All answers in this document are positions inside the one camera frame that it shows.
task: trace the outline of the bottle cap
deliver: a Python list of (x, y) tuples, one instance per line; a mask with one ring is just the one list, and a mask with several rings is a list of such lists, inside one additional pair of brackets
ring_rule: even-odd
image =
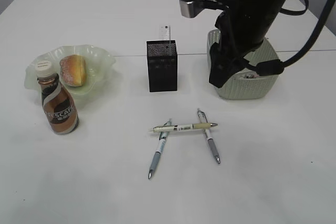
[(56, 73), (53, 64), (49, 60), (42, 60), (35, 64), (37, 77), (45, 78)]

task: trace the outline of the bread roll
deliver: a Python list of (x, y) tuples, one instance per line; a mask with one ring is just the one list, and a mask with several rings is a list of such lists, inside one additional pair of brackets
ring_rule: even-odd
[(59, 62), (60, 75), (66, 85), (79, 87), (86, 81), (86, 64), (81, 55), (70, 55)]

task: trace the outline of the black strap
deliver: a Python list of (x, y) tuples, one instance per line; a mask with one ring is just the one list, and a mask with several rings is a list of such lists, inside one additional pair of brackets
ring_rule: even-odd
[(303, 0), (303, 1), (304, 1), (304, 5), (306, 6), (304, 10), (287, 10), (287, 9), (281, 8), (280, 13), (291, 15), (291, 16), (299, 16), (299, 15), (304, 14), (308, 10), (309, 1), (308, 0)]

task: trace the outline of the pen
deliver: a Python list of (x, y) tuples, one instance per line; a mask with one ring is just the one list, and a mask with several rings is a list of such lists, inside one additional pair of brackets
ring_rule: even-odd
[[(200, 109), (197, 109), (197, 115), (198, 115), (198, 118), (199, 118), (201, 123), (207, 123), (208, 122), (205, 113), (203, 111), (201, 111)], [(212, 155), (214, 156), (217, 163), (220, 164), (221, 159), (219, 158), (219, 153), (217, 151), (214, 139), (211, 136), (210, 130), (209, 129), (204, 129), (204, 135), (205, 135), (205, 138), (208, 142), (208, 145), (210, 147)]]
[(193, 123), (193, 124), (182, 124), (182, 125), (171, 125), (171, 126), (156, 126), (149, 131), (153, 132), (164, 132), (164, 131), (192, 131), (192, 130), (202, 130), (217, 126), (217, 123)]
[[(169, 119), (168, 122), (166, 122), (163, 126), (170, 126), (172, 125), (172, 119)], [(159, 137), (159, 144), (158, 147), (156, 148), (156, 152), (154, 153), (154, 157), (151, 163), (151, 166), (149, 167), (149, 172), (148, 172), (148, 179), (151, 179), (152, 174), (155, 173), (156, 167), (158, 166), (161, 153), (163, 152), (163, 147), (164, 144), (166, 143), (166, 139), (169, 135), (169, 132), (161, 132), (160, 137)]]

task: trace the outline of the plastic bottle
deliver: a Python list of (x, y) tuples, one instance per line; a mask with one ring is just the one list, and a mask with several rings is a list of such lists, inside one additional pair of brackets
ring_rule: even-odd
[(79, 123), (74, 100), (50, 61), (39, 61), (35, 70), (42, 90), (42, 107), (52, 130), (57, 134), (70, 133)]

